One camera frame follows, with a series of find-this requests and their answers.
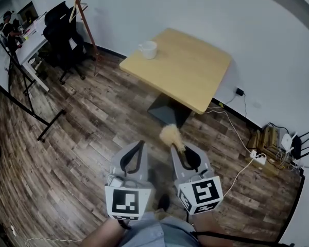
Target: wall outlet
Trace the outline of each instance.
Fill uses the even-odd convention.
[[[240,88],[237,88],[236,94],[239,95],[239,96],[243,96],[244,95],[244,91],[242,89],[240,89]]]

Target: baseboard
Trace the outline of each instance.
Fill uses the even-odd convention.
[[[220,105],[220,101],[213,98],[212,102],[215,103],[216,105]],[[238,119],[242,120],[243,122],[246,123],[246,125],[250,128],[252,128],[253,130],[262,130],[262,127],[258,126],[257,124],[253,123],[252,121],[250,121],[249,119],[247,119],[244,115],[240,114],[239,112],[235,111],[234,109],[231,109],[229,106],[224,105],[224,109],[231,113],[232,115],[236,116]]]
[[[85,42],[85,44],[88,44],[89,46],[93,46],[93,44],[88,43],[88,42]],[[107,48],[100,47],[100,46],[96,46],[96,47],[97,47],[100,51],[104,51],[104,52],[106,52],[106,53],[110,53],[110,54],[115,55],[115,56],[117,56],[117,57],[119,57],[119,58],[122,58],[122,59],[127,58],[127,56],[122,55],[122,54],[119,54],[119,53],[117,53],[117,52],[115,52],[115,51],[109,50],[109,49],[107,49]]]

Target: black office chair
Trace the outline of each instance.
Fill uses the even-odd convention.
[[[77,18],[75,17],[71,23],[69,22],[72,10],[73,7],[68,8],[64,1],[54,7],[45,16],[46,28],[43,31],[43,35],[47,38],[55,52],[57,64],[64,71],[63,75],[59,79],[61,84],[65,84],[63,77],[72,67],[79,74],[80,78],[84,80],[85,76],[78,69],[76,64],[86,58],[91,58],[94,60],[94,57],[83,53],[83,38],[76,30]],[[70,46],[70,39],[73,39],[77,44],[74,49]]]

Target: power cord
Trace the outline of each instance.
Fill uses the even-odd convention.
[[[282,151],[279,150],[279,152],[276,154],[276,159],[278,159],[278,154],[280,153],[280,164],[278,167],[281,167],[282,165],[284,165],[284,163],[288,160],[288,154],[289,153],[285,153],[285,156],[283,158],[283,154]]]
[[[292,164],[290,164],[290,165],[292,165],[293,166],[293,169],[292,170],[289,170],[289,166],[288,166],[288,170],[290,171],[290,172],[292,172],[292,171],[294,171],[294,170],[296,170],[296,169],[300,169],[300,168],[309,168],[309,166],[304,166],[304,165],[302,165],[301,164],[301,159],[300,159],[300,161],[299,161],[299,163],[298,164],[296,164],[296,163],[294,163],[295,165],[292,165]]]
[[[208,107],[208,109],[216,109],[216,108],[222,108],[222,107]],[[236,182],[238,176],[240,175],[240,173],[242,173],[250,164],[252,164],[252,162],[253,162],[254,159],[261,157],[261,155],[263,155],[263,157],[264,157],[265,159],[267,159],[267,156],[266,156],[266,154],[263,154],[263,153],[257,155],[257,154],[256,154],[256,151],[252,150],[252,152],[251,152],[251,151],[249,151],[249,150],[247,149],[247,147],[244,145],[243,140],[241,139],[240,135],[238,134],[238,132],[237,132],[235,126],[232,124],[232,122],[231,122],[231,120],[230,120],[230,117],[229,117],[229,115],[228,115],[228,113],[227,113],[226,111],[218,112],[218,111],[215,111],[215,110],[211,110],[211,111],[205,112],[205,113],[212,113],[212,112],[214,112],[214,113],[224,113],[224,114],[227,116],[227,118],[228,118],[228,120],[229,120],[229,122],[230,122],[232,128],[235,130],[235,132],[236,132],[236,134],[237,134],[239,140],[242,142],[242,145],[244,146],[244,148],[246,149],[246,151],[249,152],[249,155],[250,155],[250,157],[252,158],[251,161],[246,165],[246,167],[244,167],[244,168],[237,174],[237,176],[235,177],[234,181],[232,182],[232,185],[230,186],[230,188],[228,189],[228,191],[224,194],[224,196],[223,196],[223,198],[224,198],[224,197],[228,194],[228,192],[231,190],[231,188],[233,187],[233,185],[235,184],[235,182]]]
[[[229,103],[231,103],[235,98],[236,98],[236,94],[233,96],[233,98],[230,100],[230,101],[228,101],[225,105],[228,105]]]
[[[246,93],[244,93],[244,103],[245,103],[245,118],[247,118],[247,111],[246,111]]]
[[[275,126],[275,127],[277,127],[277,128],[283,128],[283,129],[285,129],[285,130],[287,131],[287,133],[289,134],[289,131],[288,131],[285,127],[277,126],[277,125],[275,125],[275,124],[273,124],[273,123],[271,123],[271,122],[267,123],[264,127],[262,127],[262,131],[263,131],[267,126],[269,126],[269,125]]]
[[[27,239],[25,240],[25,246],[26,247],[31,247],[31,243],[30,241],[32,240],[46,240],[46,241],[66,241],[66,242],[82,242],[82,240],[59,240],[59,239],[47,239],[47,238],[31,238],[31,239]]]

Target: white mug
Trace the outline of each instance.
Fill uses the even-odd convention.
[[[157,54],[157,44],[153,41],[146,41],[139,45],[139,50],[142,52],[144,58],[150,60]]]

